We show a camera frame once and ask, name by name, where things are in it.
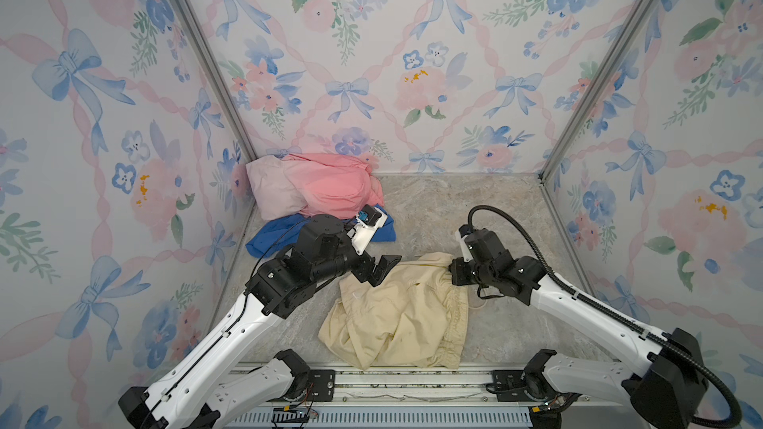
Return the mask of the cream yellow cloth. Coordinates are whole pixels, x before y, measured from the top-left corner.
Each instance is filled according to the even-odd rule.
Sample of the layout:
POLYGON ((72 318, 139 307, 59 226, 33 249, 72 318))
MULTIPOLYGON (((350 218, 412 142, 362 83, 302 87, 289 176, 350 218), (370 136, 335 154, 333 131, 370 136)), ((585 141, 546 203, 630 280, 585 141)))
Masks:
POLYGON ((425 254, 397 264, 377 287, 354 276, 341 279, 319 340, 357 369, 458 369, 470 307, 468 290, 452 284, 452 262, 448 253, 425 254))

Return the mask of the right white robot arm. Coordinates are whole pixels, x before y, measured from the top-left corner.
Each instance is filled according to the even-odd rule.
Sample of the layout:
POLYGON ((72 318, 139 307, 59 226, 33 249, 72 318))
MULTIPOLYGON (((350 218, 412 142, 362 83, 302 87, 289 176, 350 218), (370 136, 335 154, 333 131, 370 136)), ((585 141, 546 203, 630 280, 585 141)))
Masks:
POLYGON ((598 343, 611 363, 568 357, 557 350, 538 351, 521 375, 499 386, 548 403, 580 394, 631 407, 655 428, 686 428, 693 422, 709 380, 691 363, 649 340, 656 328, 641 326, 596 300, 532 256, 514 258, 492 230, 465 224, 455 234, 461 256, 449 266, 456 286, 494 288, 499 296, 552 315, 598 343))

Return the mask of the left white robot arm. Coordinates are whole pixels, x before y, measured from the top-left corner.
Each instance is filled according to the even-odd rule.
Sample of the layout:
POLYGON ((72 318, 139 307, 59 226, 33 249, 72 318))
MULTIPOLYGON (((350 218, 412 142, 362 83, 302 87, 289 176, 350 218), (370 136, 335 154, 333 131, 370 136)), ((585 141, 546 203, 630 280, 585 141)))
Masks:
POLYGON ((379 286, 399 256, 367 252, 389 216, 364 206, 344 222, 321 214, 297 240, 254 270, 228 315, 165 377, 131 387, 118 402, 133 428, 223 428, 256 406, 308 394, 310 367, 292 350, 245 375, 231 372, 255 343, 300 305, 346 274, 379 286))

